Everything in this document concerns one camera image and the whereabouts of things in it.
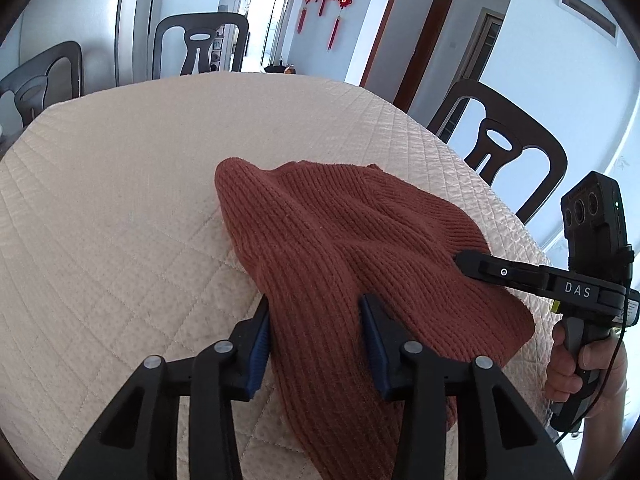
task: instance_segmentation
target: round table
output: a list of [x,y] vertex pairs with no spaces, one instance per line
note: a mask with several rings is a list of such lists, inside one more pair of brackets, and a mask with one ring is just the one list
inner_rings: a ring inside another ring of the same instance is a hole
[[[193,356],[252,314],[260,294],[232,251],[212,184],[228,156],[266,169],[375,163],[464,209],[494,255],[545,262],[455,153],[362,88],[222,72],[54,105],[0,162],[0,428],[39,480],[59,474],[147,355]],[[518,295],[536,334],[505,372],[544,419],[553,315],[547,301]],[[270,371],[234,412],[245,478],[319,478],[284,423]],[[183,479],[186,421],[182,410]]]

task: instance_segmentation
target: person's hand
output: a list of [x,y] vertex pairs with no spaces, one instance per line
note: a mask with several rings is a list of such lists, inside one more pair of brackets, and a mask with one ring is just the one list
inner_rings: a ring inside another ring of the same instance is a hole
[[[551,361],[546,367],[546,398],[555,402],[566,402],[570,394],[575,394],[582,388],[582,379],[575,374],[576,363],[564,343],[564,327],[560,322],[554,326],[552,336],[554,347],[551,351]],[[578,355],[578,364],[583,370],[606,370],[616,348],[618,338],[614,335],[603,341],[596,341],[585,345]],[[600,396],[600,400],[587,415],[595,416],[612,403],[616,397],[626,390],[626,350],[622,343],[616,361],[613,363],[611,374]]]

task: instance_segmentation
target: human arm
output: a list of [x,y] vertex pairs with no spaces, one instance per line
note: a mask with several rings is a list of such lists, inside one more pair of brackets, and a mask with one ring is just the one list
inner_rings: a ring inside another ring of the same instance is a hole
[[[576,363],[564,348],[564,328],[557,323],[553,330],[554,348],[546,369],[545,395],[549,400],[565,402],[569,394],[582,387],[575,374]],[[584,370],[606,370],[613,355],[617,337],[586,345],[578,362]],[[586,417],[580,455],[575,467],[576,480],[595,480],[609,467],[622,447],[622,422],[626,392],[626,351],[620,347],[611,374],[598,403]]]

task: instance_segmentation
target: ribbed knit fabric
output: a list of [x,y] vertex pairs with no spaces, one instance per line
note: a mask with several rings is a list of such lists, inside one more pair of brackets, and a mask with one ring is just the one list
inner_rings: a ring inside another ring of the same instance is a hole
[[387,480],[395,459],[401,405],[373,387],[360,294],[379,295],[448,358],[484,354],[504,365],[533,335],[517,298],[453,262],[464,249],[489,252],[472,219],[375,166],[263,171],[229,158],[215,185],[236,254],[270,301],[284,413],[325,480]]

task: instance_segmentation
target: white label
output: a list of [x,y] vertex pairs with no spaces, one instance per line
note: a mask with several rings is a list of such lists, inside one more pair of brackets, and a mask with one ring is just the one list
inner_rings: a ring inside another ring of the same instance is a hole
[[[633,322],[635,322],[637,316],[638,302],[636,300],[629,300],[626,307],[626,325],[630,326]],[[613,322],[622,324],[622,316],[614,318]]]

